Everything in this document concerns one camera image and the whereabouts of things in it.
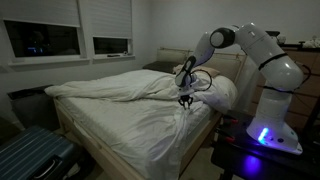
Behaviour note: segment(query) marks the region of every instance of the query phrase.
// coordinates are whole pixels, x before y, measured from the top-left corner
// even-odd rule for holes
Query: white robotic arm
[[[276,42],[253,23],[237,30],[219,28],[202,36],[194,55],[188,58],[176,76],[181,100],[185,101],[192,93],[190,85],[194,80],[191,69],[208,61],[215,48],[225,48],[233,44],[240,45],[267,80],[247,133],[266,147],[301,154],[298,137],[284,122],[284,118],[291,102],[291,93],[301,85],[303,73]]]

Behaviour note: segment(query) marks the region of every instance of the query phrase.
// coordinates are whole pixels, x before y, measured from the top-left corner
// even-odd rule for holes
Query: striped suitcase
[[[78,145],[33,126],[0,147],[0,179],[62,179],[81,153]]]

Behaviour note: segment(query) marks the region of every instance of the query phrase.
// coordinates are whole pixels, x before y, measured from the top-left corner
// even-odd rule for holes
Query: white comforter
[[[209,79],[204,74],[198,74],[200,82],[198,88],[205,89],[208,86]],[[160,99],[176,100],[178,98],[178,88],[174,83],[174,75],[150,70],[138,70],[124,73],[117,76],[106,77],[92,81],[74,81],[61,86],[52,86],[47,88],[46,93],[54,97],[82,97],[82,98],[104,98],[108,101],[132,101],[137,99]],[[147,136],[152,141],[140,141],[140,154],[142,157],[127,158],[129,163],[140,171],[146,178],[150,179],[178,179],[181,157],[184,152],[185,137],[188,130],[186,117],[189,113],[196,111],[201,107],[202,102],[207,103],[216,110],[225,112],[231,108],[236,98],[236,88],[234,84],[223,76],[217,76],[213,79],[211,88],[206,92],[196,92],[194,94],[195,103],[190,110],[184,110],[179,106],[172,106],[168,103],[168,108],[174,112],[173,116],[158,115],[157,127],[150,125],[149,122],[142,122],[139,119],[132,119],[139,123],[139,129],[128,127],[122,132],[122,140],[132,141]],[[165,108],[165,102],[157,108]],[[115,152],[121,151],[123,145],[119,143],[108,142],[108,145]]]

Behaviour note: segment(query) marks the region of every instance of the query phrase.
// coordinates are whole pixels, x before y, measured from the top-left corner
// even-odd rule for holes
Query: window blind
[[[0,0],[4,20],[80,27],[76,0]]]
[[[94,37],[132,38],[131,0],[90,0]]]

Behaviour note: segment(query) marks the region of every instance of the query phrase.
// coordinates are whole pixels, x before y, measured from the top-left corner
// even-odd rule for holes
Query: wall
[[[310,40],[320,36],[320,1],[318,0],[153,0],[152,9],[152,60],[161,46],[194,49],[203,32],[230,25],[241,26],[254,22],[265,30],[280,31],[288,43]],[[242,53],[234,45],[216,52]],[[254,87],[256,66],[247,61],[244,73],[237,84],[240,94],[237,108],[247,110],[248,95]]]
[[[4,65],[4,67],[0,67],[0,116],[17,124],[17,119],[11,111],[7,92],[47,84],[61,84],[72,80],[96,79],[141,68],[149,59],[149,53],[146,51],[150,46],[149,27],[151,22],[148,0],[132,0],[132,21],[134,58],[112,61],[99,60],[91,65],[88,65],[88,61],[81,61],[8,67],[8,55],[6,52],[0,51],[0,63]],[[3,50],[7,48],[8,44],[3,43],[1,34],[2,32],[0,32],[0,50]]]

